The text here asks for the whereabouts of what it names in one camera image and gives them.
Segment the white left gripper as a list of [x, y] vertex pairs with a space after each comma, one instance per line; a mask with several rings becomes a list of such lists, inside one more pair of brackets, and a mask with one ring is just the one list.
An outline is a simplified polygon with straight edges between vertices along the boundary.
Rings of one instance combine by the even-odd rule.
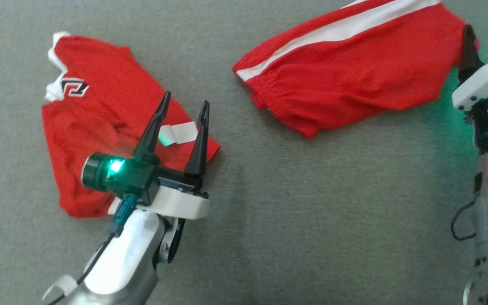
[[[155, 146], [168, 114], [170, 99], [171, 92], [165, 92], [134, 149], [134, 160], [153, 162], [156, 158]], [[196, 122], [198, 133], [185, 172], [164, 167], [159, 169], [157, 193], [148, 211], [186, 220], [198, 220], [208, 215], [211, 202], [208, 193], [202, 191], [202, 182], [208, 155], [209, 116], [210, 103], [205, 100]]]

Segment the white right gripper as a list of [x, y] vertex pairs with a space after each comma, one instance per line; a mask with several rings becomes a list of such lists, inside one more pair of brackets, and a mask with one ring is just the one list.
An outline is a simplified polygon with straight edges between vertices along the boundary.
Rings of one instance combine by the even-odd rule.
[[472, 25], [463, 27], [458, 79], [462, 83], [452, 93], [453, 108], [470, 110], [480, 99], [488, 98], [488, 64], [478, 56]]

